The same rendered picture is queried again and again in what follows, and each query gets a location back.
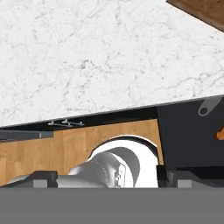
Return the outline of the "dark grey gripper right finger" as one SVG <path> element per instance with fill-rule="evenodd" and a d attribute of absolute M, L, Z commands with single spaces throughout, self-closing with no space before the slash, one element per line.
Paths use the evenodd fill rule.
<path fill-rule="evenodd" d="M 169 170 L 157 166 L 159 188 L 224 188 L 224 166 L 186 167 Z"/>

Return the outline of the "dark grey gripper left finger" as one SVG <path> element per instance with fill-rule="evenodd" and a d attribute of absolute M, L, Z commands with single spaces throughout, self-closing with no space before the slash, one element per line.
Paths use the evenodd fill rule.
<path fill-rule="evenodd" d="M 57 188 L 58 173 L 56 171 L 34 171 L 24 179 L 5 185 L 6 188 Z"/>

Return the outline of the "brown wooden cutting board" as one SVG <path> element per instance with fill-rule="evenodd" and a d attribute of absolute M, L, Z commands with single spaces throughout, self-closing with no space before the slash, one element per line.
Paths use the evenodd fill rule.
<path fill-rule="evenodd" d="M 224 0 L 166 0 L 166 2 L 224 32 Z"/>

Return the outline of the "dark grey drawer front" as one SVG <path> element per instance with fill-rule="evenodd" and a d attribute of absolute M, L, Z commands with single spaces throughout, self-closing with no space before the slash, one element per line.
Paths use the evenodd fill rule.
<path fill-rule="evenodd" d="M 20 141 L 53 137 L 52 131 L 31 130 L 2 130 L 0 129 L 0 142 Z"/>

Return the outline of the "white rounded object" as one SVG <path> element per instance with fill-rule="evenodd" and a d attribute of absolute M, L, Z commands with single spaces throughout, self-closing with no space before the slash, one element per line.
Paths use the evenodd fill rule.
<path fill-rule="evenodd" d="M 59 175 L 59 188 L 158 188 L 158 148 L 147 138 L 120 135 L 96 146 L 88 159 Z"/>

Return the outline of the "orange object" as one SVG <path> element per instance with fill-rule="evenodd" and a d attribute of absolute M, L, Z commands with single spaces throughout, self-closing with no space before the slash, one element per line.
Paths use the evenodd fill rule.
<path fill-rule="evenodd" d="M 222 127 L 216 134 L 218 140 L 224 141 L 224 127 Z"/>

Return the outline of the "black cupboard front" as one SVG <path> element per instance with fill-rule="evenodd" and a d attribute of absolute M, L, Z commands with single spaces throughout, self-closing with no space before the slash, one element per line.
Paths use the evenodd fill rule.
<path fill-rule="evenodd" d="M 121 109 L 89 115 L 77 115 L 63 118 L 54 118 L 40 122 L 14 124 L 5 127 L 0 127 L 0 130 L 42 130 L 42 131 L 69 130 L 91 126 L 108 125 L 113 123 L 129 123 L 136 121 L 144 121 L 157 118 L 158 118 L 157 107 L 152 106 L 152 107 Z M 47 123 L 49 123 L 50 121 L 54 121 L 55 123 L 61 123 L 65 119 L 76 123 L 83 122 L 85 123 L 85 125 L 73 126 L 72 128 L 47 125 Z"/>

